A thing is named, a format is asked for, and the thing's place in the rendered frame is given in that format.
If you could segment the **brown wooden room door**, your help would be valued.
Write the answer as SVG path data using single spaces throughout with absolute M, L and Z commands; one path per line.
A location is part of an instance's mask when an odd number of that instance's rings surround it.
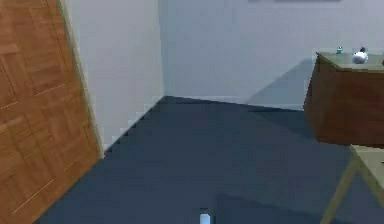
M 0 0 L 0 224 L 33 224 L 98 159 L 60 0 Z

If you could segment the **small pale blue object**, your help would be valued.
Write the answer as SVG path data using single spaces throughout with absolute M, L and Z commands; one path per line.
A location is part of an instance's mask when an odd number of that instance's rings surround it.
M 211 217 L 207 208 L 200 209 L 199 224 L 210 224 Z

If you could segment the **white round kettle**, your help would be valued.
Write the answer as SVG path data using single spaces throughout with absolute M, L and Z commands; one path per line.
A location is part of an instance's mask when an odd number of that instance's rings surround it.
M 352 62 L 355 64 L 364 64 L 369 56 L 365 47 L 362 47 L 358 52 L 352 55 Z

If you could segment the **brown wooden cabinet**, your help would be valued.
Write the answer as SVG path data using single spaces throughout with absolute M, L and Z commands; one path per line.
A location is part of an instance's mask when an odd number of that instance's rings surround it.
M 303 105 L 317 141 L 384 148 L 383 59 L 370 54 L 355 64 L 349 53 L 317 54 Z

